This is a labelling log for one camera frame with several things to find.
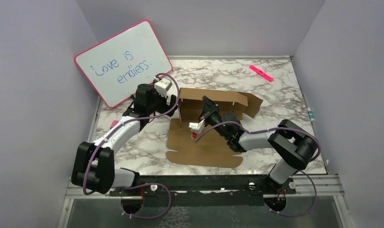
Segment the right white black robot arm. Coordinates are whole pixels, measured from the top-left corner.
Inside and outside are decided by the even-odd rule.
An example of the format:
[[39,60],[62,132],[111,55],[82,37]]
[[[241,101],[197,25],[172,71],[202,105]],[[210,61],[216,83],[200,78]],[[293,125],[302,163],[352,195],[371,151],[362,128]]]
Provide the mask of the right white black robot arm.
[[198,127],[191,128],[193,133],[199,134],[199,139],[215,130],[234,152],[272,148],[281,156],[262,184],[270,193],[281,190],[290,176],[305,170],[320,155],[318,139],[291,120],[284,119],[274,128],[250,132],[241,125],[235,113],[220,115],[217,103],[206,96],[202,101]]

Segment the brown cardboard box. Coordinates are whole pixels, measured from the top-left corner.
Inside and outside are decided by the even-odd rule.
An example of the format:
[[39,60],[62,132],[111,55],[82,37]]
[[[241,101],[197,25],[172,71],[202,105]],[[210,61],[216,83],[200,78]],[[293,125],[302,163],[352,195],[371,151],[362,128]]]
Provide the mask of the brown cardboard box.
[[203,110],[202,98],[206,96],[219,105],[220,114],[234,112],[241,120],[246,114],[254,118],[263,102],[259,97],[245,92],[181,88],[179,118],[170,121],[166,157],[176,164],[236,168],[243,158],[227,145],[216,130],[211,130],[194,143],[190,123],[199,122]]

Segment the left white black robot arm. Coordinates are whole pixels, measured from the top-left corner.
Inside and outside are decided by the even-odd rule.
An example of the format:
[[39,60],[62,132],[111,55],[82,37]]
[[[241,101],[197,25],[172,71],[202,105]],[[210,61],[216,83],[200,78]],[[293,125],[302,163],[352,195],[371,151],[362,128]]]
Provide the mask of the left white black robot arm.
[[154,84],[140,84],[131,105],[111,129],[93,142],[82,142],[76,153],[71,183],[82,187],[85,195],[107,193],[122,187],[128,195],[140,189],[139,173],[126,168],[115,168],[115,155],[133,136],[155,117],[172,116],[177,107],[177,96],[168,96],[172,83],[168,80]]

